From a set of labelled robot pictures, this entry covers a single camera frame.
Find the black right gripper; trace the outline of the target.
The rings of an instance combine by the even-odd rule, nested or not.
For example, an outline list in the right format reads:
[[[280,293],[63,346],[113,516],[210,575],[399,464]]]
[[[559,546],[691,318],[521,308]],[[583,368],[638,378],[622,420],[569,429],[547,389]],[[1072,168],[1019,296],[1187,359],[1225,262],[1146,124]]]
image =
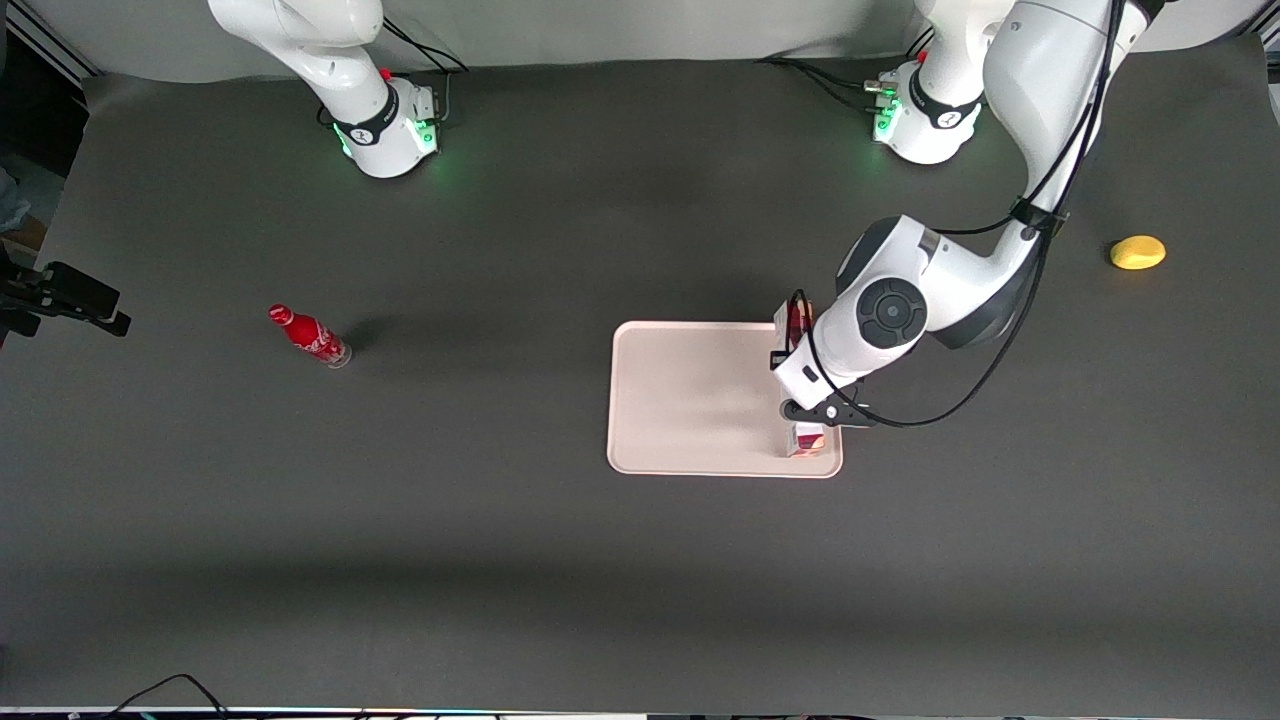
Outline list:
[[[44,269],[1,263],[3,340],[9,334],[33,338],[44,315],[70,318],[125,337],[132,318],[118,309],[119,301],[118,290],[65,263],[49,263]]]

